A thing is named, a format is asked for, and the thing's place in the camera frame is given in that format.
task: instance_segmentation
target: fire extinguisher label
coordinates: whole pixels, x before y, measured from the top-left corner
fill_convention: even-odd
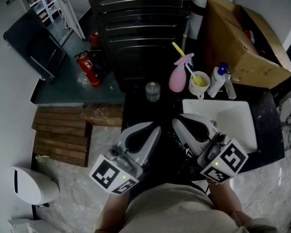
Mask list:
[[[88,69],[91,69],[93,67],[93,64],[90,60],[86,61],[85,65],[87,66]]]

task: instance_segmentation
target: t-shirt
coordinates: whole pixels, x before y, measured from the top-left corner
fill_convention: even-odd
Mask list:
[[[129,205],[120,233],[276,233],[266,218],[238,226],[211,200],[187,185],[165,183],[137,196]]]

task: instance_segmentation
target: white door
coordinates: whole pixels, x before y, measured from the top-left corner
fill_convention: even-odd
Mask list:
[[[77,17],[72,9],[70,0],[54,0],[54,2],[55,5],[61,9],[62,15],[64,16],[68,26],[72,28],[81,39],[85,39]]]

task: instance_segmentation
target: cardboard box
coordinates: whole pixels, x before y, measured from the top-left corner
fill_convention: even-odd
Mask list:
[[[245,33],[251,30],[254,45]],[[233,83],[273,88],[291,76],[291,62],[281,42],[258,13],[228,0],[207,0],[203,21],[207,73],[226,62]]]

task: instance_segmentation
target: white sink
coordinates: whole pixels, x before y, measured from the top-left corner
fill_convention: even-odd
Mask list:
[[[247,102],[186,99],[182,104],[184,113],[214,120],[218,131],[235,138],[247,153],[257,151],[256,131]]]

